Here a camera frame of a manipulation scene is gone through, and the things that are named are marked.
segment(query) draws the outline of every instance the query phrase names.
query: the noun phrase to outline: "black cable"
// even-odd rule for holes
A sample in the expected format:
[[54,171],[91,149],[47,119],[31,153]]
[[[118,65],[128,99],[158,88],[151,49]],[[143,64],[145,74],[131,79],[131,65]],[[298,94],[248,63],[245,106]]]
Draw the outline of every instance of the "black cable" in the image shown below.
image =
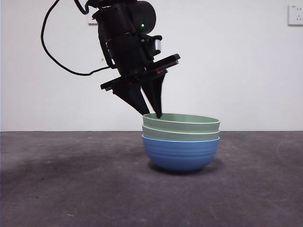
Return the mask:
[[[85,5],[85,10],[82,8],[82,6],[80,5],[80,3],[78,2],[78,0],[74,0],[75,3],[77,4],[77,7],[80,9],[80,11],[85,14],[86,12],[88,13],[88,5],[86,4]],[[101,70],[106,70],[106,69],[109,69],[110,67],[107,66],[107,67],[104,67],[104,68],[100,68],[98,70],[94,70],[90,73],[78,73],[78,72],[74,72],[70,69],[68,69],[67,67],[63,66],[62,64],[60,64],[50,53],[49,51],[47,50],[46,46],[45,46],[45,43],[44,43],[44,30],[45,30],[45,25],[46,25],[46,22],[47,22],[47,19],[48,19],[48,16],[50,15],[51,11],[54,9],[54,7],[58,4],[59,0],[56,0],[55,3],[50,7],[50,9],[48,10],[48,12],[46,13],[46,16],[44,18],[44,21],[43,21],[43,25],[42,25],[42,30],[41,30],[41,43],[42,43],[42,46],[43,46],[43,49],[45,50],[46,54],[57,64],[59,65],[61,68],[65,69],[66,71],[72,73],[72,74],[75,74],[75,75],[78,75],[78,76],[90,76],[92,75],[93,73],[95,72],[99,72]]]
[[81,6],[79,0],[74,0],[74,2],[76,3],[78,9],[81,11],[81,13],[83,13],[84,15],[89,13],[89,2],[87,1],[85,4],[85,9]]

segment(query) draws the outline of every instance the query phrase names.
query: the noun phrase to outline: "robotic arm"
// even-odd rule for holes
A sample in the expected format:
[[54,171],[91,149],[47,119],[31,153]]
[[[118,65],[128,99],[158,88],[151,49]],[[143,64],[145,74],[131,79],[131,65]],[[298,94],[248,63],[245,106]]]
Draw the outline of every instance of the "robotic arm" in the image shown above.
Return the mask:
[[[152,5],[138,0],[89,0],[83,9],[78,0],[74,1],[83,14],[88,14],[89,6],[99,9],[93,18],[98,22],[100,45],[108,64],[108,67],[102,69],[118,69],[120,73],[120,77],[102,84],[101,89],[113,90],[115,95],[140,114],[148,114],[149,109],[142,96],[142,88],[157,117],[160,118],[162,83],[167,68],[178,64],[180,56],[174,54],[154,62],[154,56],[161,51],[162,36],[147,35],[156,24],[156,13]],[[45,17],[41,39],[46,53],[50,56],[43,41],[47,17],[48,15]]]

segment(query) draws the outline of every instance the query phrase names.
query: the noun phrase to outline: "ribbed bowl exterior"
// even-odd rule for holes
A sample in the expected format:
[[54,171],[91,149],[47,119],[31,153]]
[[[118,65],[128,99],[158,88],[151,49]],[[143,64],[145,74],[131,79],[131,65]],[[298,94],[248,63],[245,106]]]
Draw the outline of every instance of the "ribbed bowl exterior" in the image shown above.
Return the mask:
[[142,136],[149,158],[173,172],[198,170],[214,158],[220,138],[206,141],[155,140]]

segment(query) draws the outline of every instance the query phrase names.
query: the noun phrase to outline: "wall socket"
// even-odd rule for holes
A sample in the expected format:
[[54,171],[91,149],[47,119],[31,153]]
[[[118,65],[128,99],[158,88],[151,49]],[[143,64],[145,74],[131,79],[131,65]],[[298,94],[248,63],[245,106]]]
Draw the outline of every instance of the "wall socket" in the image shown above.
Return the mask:
[[303,26],[303,5],[288,6],[288,25]]
[[95,9],[90,7],[89,8],[89,13],[86,15],[86,22],[88,25],[98,25],[96,20],[93,20],[92,16],[94,13],[96,13],[99,9]]

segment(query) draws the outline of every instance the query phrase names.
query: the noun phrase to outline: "stacked bowls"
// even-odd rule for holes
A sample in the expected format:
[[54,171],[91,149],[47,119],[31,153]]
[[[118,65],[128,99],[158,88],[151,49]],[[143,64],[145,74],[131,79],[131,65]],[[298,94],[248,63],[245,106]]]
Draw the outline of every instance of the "stacked bowls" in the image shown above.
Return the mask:
[[173,172],[198,170],[214,158],[220,121],[210,117],[164,113],[143,116],[143,143],[156,165]]

